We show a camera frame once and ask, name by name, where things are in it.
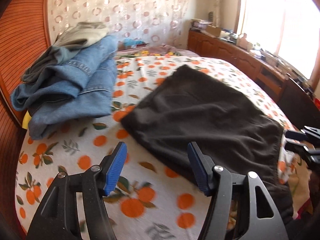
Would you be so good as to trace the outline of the black pants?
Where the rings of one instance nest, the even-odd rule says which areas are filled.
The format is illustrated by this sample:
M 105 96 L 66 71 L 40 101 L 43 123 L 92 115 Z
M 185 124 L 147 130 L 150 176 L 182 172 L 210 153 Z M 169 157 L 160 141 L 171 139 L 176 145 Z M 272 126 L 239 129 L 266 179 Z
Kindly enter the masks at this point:
M 283 222 L 293 219 L 289 186 L 278 179 L 284 130 L 240 91 L 183 65 L 120 122 L 140 145 L 191 182 L 187 146 L 192 141 L 230 172 L 257 172 Z

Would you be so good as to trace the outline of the floral pink blanket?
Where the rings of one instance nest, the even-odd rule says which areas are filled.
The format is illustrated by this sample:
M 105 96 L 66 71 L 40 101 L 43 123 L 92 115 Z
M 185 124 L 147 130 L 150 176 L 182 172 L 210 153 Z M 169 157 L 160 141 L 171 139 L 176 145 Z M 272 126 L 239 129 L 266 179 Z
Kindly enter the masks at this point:
M 164 45 L 120 51 L 116 55 L 118 70 L 113 94 L 112 118 L 120 122 L 144 96 L 160 85 L 179 66 L 188 65 L 239 90 L 266 115 L 279 122 L 285 129 L 292 129 L 277 104 L 244 71 L 230 60 L 200 57 L 188 51 Z M 307 187 L 310 172 L 306 163 L 293 153 L 280 151 L 278 176 L 281 183 L 289 182 L 293 196 L 294 217 L 312 211 Z

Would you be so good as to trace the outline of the orange print bed sheet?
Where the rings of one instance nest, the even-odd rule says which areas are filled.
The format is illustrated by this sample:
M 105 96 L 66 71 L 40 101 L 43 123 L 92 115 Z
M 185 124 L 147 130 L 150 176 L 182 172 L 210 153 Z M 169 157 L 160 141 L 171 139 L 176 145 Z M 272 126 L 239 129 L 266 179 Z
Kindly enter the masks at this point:
M 197 239 L 209 198 L 137 144 L 120 125 L 121 118 L 184 64 L 241 91 L 266 115 L 286 129 L 293 128 L 276 103 L 226 61 L 169 55 L 120 59 L 111 115 L 69 121 L 42 140 L 25 137 L 15 189 L 16 212 L 24 230 L 59 172 L 83 172 L 123 141 L 127 159 L 120 182 L 105 203 L 117 239 Z

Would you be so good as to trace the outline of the yellow pikachu plush toy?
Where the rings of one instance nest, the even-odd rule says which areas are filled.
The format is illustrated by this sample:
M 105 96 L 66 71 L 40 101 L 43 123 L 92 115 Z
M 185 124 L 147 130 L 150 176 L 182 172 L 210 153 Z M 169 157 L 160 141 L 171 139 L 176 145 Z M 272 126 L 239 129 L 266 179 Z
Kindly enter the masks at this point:
M 28 129 L 28 124 L 30 122 L 30 120 L 32 119 L 31 115 L 29 114 L 28 111 L 26 111 L 24 117 L 23 117 L 23 121 L 22 121 L 22 128 L 23 129 Z

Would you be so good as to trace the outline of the long wooden sideboard cabinet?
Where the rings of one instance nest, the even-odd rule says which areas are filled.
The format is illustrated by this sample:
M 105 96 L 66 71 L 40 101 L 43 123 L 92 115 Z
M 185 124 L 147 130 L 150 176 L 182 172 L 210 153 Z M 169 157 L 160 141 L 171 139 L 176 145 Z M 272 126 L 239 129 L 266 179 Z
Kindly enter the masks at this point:
M 187 47 L 200 56 L 233 64 L 275 101 L 296 128 L 319 128 L 319 109 L 288 72 L 281 73 L 242 48 L 199 31 L 189 31 Z

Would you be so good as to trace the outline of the folded blue jeans top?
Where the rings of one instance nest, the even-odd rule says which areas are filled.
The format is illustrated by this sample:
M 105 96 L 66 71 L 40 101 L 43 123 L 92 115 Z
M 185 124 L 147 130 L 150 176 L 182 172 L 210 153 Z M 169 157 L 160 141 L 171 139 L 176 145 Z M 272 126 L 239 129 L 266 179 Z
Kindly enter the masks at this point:
M 42 100 L 52 99 L 55 95 L 62 98 L 75 98 L 88 84 L 99 65 L 114 59 L 117 41 L 107 35 L 97 43 L 80 50 L 72 59 L 44 68 L 34 83 L 22 83 L 11 94 L 15 110 L 29 109 Z

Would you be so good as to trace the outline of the folded dark grey garment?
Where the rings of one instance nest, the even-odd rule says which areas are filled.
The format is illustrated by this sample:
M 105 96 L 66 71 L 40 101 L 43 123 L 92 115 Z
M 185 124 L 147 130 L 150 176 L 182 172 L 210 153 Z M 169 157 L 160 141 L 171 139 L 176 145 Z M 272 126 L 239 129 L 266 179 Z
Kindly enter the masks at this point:
M 23 83 L 34 83 L 44 68 L 62 64 L 73 58 L 81 48 L 79 46 L 50 46 L 21 77 Z

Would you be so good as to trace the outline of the window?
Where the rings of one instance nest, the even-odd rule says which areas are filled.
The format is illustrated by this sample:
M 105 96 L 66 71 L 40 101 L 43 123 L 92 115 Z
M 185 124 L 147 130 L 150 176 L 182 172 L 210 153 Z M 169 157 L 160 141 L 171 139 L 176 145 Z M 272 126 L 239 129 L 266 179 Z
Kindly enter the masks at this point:
M 247 40 L 310 79 L 319 49 L 319 9 L 313 0 L 241 0 L 241 6 Z

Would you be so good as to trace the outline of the blue item in box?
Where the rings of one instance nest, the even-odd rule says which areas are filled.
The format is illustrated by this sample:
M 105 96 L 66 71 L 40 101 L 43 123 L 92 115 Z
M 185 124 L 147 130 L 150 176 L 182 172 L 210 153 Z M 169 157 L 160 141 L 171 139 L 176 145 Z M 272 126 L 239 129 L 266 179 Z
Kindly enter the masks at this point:
M 118 50 L 128 50 L 138 47 L 145 47 L 147 44 L 142 40 L 125 38 L 119 43 Z

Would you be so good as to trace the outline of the folded beige pants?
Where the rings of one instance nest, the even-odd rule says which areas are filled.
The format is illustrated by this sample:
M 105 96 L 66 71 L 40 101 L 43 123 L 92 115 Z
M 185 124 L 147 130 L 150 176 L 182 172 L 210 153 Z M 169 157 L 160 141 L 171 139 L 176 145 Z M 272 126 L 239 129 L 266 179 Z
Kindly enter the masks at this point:
M 107 36 L 110 29 L 103 22 L 79 22 L 68 27 L 53 43 L 68 50 L 87 48 Z

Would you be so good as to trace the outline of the cardboard box on sideboard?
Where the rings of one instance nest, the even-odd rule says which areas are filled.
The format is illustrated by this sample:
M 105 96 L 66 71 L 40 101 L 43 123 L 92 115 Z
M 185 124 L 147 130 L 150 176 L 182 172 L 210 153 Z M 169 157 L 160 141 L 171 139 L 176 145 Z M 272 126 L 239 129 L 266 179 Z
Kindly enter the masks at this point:
M 220 37 L 220 34 L 221 34 L 221 28 L 220 27 L 215 27 L 215 26 L 211 26 L 211 25 L 208 25 L 206 27 L 205 31 L 207 33 L 209 33 L 210 35 L 213 35 L 215 37 Z

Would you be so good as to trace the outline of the stack of papers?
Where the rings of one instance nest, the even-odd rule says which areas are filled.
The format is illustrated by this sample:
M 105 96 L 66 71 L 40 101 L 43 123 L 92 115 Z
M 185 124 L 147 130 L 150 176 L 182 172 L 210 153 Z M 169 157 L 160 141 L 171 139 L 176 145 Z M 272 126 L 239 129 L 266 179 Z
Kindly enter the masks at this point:
M 210 26 L 212 23 L 207 20 L 201 20 L 197 18 L 192 18 L 191 19 L 191 29 L 194 30 L 206 30 L 208 26 Z

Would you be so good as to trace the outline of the pink circle pattern curtain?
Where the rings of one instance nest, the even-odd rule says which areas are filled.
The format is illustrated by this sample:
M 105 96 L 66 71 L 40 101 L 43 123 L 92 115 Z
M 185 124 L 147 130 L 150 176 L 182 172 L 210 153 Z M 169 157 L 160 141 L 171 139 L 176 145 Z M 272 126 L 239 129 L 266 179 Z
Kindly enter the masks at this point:
M 189 0 L 48 0 L 50 41 L 79 22 L 103 22 L 118 42 L 180 46 Z

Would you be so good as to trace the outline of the wooden louvered wardrobe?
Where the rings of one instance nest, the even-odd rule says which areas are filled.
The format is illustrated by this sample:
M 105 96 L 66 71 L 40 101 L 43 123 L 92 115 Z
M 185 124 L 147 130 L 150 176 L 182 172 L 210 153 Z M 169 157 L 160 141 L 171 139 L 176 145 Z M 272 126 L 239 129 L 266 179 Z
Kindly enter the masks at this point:
M 1 0 L 1 239 L 25 239 L 15 209 L 24 112 L 10 94 L 24 70 L 50 45 L 47 0 Z

